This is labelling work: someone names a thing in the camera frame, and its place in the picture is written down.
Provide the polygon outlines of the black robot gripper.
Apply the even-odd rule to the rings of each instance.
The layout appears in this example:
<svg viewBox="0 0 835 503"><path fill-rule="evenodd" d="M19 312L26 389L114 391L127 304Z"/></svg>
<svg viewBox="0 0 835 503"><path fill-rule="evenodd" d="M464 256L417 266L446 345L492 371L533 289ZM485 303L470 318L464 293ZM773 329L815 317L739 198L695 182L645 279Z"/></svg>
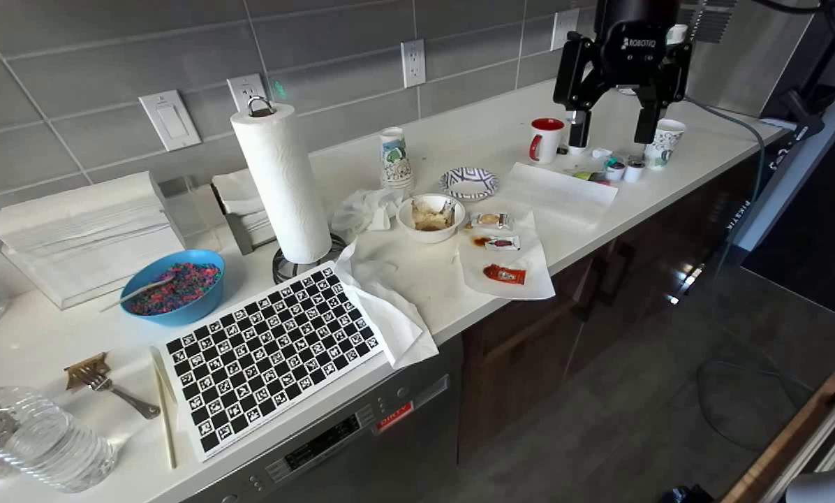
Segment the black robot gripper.
<svg viewBox="0 0 835 503"><path fill-rule="evenodd" d="M593 107L612 86L633 86L633 141L649 145L667 103L688 90L693 43L679 22L681 0L597 0L596 37L566 34L552 101ZM571 145L585 148L589 111L566 111Z"/></svg>

